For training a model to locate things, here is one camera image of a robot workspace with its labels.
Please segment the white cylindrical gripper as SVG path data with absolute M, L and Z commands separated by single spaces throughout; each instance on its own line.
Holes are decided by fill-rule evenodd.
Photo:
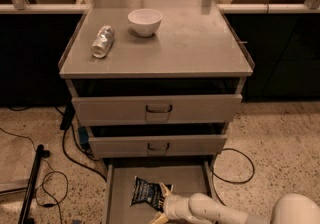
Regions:
M 165 198 L 163 211 L 158 212 L 149 224 L 166 224 L 170 220 L 194 221 L 195 216 L 192 214 L 189 203 L 192 197 L 183 197 L 172 194 L 171 190 L 162 182 L 159 183 L 161 193 Z

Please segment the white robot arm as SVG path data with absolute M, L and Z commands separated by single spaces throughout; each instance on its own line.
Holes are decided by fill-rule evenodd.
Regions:
M 286 194 L 275 203 L 270 218 L 224 206 L 202 193 L 182 197 L 160 183 L 164 195 L 163 211 L 149 224 L 185 220 L 190 224 L 320 224 L 320 207 L 301 194 Z

